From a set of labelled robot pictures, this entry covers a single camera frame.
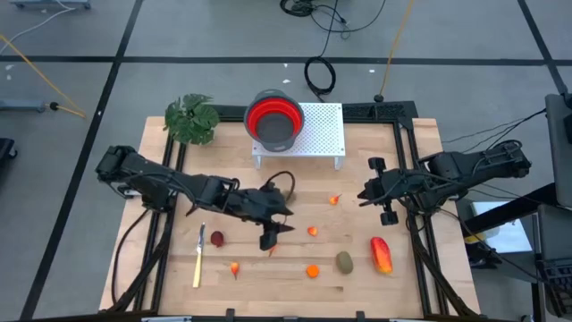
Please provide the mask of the grey cabinet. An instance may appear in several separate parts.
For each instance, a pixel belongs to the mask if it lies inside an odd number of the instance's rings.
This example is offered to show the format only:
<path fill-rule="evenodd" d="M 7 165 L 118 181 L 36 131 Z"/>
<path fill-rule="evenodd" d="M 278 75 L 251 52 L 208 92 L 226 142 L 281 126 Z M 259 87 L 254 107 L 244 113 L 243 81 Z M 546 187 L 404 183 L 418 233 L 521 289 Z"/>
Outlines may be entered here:
<path fill-rule="evenodd" d="M 566 126 L 567 120 L 572 121 L 572 109 L 567 107 L 561 95 L 547 95 L 544 101 L 557 201 L 572 208 L 572 143 L 568 140 Z"/>

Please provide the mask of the knife with cream handle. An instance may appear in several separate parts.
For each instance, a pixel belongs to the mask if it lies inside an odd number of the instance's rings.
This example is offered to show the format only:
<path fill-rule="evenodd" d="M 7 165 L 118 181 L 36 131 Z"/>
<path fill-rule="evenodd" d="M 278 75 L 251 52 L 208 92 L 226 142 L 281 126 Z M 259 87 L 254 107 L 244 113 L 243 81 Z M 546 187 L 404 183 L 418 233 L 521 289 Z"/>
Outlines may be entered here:
<path fill-rule="evenodd" d="M 194 271 L 194 275 L 193 275 L 193 284 L 192 284 L 193 288 L 198 288 L 200 286 L 201 273 L 202 273 L 203 249 L 204 249 L 204 242 L 205 242 L 205 229 L 206 229 L 206 223 L 203 222 L 200 226 L 199 234 L 198 234 L 198 244 L 197 244 L 197 248 L 196 248 L 197 258 L 196 258 L 196 265 L 195 265 L 195 271 Z"/>

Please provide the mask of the red orange pepper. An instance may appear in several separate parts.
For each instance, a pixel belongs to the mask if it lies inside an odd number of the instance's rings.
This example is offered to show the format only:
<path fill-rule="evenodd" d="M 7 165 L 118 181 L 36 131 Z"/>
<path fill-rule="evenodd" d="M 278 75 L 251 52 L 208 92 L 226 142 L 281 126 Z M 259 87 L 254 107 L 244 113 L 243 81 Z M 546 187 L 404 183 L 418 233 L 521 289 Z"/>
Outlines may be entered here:
<path fill-rule="evenodd" d="M 370 240 L 371 258 L 374 268 L 383 274 L 390 274 L 393 271 L 391 250 L 386 241 L 381 237 L 373 237 Z"/>

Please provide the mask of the grey floor bar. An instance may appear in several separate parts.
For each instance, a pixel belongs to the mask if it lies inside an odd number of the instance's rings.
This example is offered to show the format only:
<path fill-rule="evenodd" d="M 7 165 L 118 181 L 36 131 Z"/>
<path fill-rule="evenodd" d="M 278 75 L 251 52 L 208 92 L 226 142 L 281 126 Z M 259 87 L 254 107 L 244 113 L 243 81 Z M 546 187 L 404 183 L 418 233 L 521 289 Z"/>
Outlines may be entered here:
<path fill-rule="evenodd" d="M 38 113 L 44 113 L 46 111 L 46 106 L 41 100 L 0 98 L 0 110 L 35 111 Z"/>

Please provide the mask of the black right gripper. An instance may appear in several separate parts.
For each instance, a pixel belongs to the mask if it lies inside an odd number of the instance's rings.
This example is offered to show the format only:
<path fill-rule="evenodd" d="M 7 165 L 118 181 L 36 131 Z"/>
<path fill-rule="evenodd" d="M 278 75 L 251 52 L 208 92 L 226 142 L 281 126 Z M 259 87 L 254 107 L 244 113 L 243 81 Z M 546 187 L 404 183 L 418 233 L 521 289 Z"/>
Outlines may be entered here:
<path fill-rule="evenodd" d="M 382 157 L 370 157 L 367 162 L 369 168 L 375 171 L 376 177 L 368 180 L 364 184 L 364 189 L 357 195 L 359 199 L 368 199 L 359 206 L 382 206 L 381 224 L 396 225 L 399 219 L 391 207 L 391 201 L 399 196 L 404 184 L 404 172 L 401 169 L 387 171 Z"/>

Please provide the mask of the dark desk with keyboard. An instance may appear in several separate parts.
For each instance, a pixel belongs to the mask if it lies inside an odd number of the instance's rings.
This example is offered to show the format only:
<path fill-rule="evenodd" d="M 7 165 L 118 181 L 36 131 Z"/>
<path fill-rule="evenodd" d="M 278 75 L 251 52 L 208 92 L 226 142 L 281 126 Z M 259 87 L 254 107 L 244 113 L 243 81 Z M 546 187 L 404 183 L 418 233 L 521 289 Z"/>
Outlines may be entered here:
<path fill-rule="evenodd" d="M 541 205 L 537 210 L 540 271 L 548 311 L 572 321 L 572 210 Z"/>

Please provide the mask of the white perforated shelf riser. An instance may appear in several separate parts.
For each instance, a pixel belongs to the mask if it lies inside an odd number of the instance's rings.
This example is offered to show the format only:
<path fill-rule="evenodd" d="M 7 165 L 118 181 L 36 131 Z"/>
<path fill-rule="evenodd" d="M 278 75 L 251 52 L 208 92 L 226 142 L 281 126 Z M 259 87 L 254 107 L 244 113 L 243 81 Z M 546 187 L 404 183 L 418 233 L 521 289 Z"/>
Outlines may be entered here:
<path fill-rule="evenodd" d="M 326 157 L 333 159 L 339 171 L 346 156 L 341 103 L 300 103 L 305 115 L 304 126 L 293 146 L 283 152 L 266 150 L 253 141 L 254 167 L 260 169 L 265 157 Z"/>

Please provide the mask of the white box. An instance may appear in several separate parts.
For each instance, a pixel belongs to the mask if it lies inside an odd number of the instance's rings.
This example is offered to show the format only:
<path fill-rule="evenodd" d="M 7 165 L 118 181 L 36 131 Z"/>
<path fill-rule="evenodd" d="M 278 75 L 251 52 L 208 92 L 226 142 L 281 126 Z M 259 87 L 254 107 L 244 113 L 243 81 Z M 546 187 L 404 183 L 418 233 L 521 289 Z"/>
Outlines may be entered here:
<path fill-rule="evenodd" d="M 506 201 L 473 201 L 470 203 L 470 207 L 475 216 L 480 216 L 504 204 Z M 519 219 L 479 233 L 479 237 L 501 254 L 531 252 L 533 250 Z"/>

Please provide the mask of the green potted plant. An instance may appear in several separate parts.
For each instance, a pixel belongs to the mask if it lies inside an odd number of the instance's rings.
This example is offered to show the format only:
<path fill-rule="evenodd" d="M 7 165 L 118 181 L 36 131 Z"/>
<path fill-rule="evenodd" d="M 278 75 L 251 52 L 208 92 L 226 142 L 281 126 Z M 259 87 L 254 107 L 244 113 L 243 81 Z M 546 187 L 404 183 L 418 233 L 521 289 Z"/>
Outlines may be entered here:
<path fill-rule="evenodd" d="M 195 93 L 178 97 L 165 109 L 164 131 L 182 145 L 210 144 L 220 122 L 218 112 L 211 105 L 212 100 L 207 95 Z"/>

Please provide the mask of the grey cart base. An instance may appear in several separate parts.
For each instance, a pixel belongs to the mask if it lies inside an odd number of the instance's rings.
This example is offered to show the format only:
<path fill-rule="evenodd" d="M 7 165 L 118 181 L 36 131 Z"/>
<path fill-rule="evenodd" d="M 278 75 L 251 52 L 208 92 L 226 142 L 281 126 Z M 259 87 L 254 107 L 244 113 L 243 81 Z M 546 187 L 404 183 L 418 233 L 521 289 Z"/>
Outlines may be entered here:
<path fill-rule="evenodd" d="M 8 0 L 8 3 L 19 9 L 23 9 L 30 5 L 39 5 L 44 7 L 57 5 L 63 9 L 75 9 L 76 7 L 83 7 L 86 10 L 91 9 L 90 0 Z"/>

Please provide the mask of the black wheeled stand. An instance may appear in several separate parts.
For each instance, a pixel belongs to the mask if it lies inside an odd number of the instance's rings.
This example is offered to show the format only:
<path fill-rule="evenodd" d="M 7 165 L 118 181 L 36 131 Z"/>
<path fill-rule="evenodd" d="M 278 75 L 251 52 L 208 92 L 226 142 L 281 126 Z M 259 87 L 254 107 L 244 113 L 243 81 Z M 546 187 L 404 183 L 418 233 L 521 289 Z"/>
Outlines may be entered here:
<path fill-rule="evenodd" d="M 18 156 L 18 151 L 14 147 L 14 140 L 0 138 L 0 163 L 14 159 Z"/>

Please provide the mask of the red grey collapsible colander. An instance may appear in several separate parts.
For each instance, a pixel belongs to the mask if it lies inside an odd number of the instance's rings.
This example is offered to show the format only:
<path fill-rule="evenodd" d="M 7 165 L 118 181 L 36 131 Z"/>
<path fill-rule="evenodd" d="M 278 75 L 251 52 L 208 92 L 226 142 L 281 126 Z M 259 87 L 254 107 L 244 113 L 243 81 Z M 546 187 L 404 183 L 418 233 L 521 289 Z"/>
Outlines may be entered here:
<path fill-rule="evenodd" d="M 259 92 L 247 107 L 243 123 L 250 137 L 270 152 L 290 149 L 305 124 L 300 104 L 278 89 Z"/>

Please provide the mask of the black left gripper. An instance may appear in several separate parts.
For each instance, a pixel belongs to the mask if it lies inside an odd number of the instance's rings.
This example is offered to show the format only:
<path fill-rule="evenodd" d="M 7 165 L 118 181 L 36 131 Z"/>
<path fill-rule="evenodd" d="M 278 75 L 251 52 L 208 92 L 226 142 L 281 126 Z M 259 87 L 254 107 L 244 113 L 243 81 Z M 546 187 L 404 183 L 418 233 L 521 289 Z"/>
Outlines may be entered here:
<path fill-rule="evenodd" d="M 263 226 L 259 237 L 260 250 L 270 250 L 277 243 L 279 233 L 293 231 L 294 227 L 273 220 L 275 214 L 291 216 L 281 191 L 274 185 L 263 185 L 259 189 L 236 190 L 231 193 L 231 207 L 244 221 Z"/>

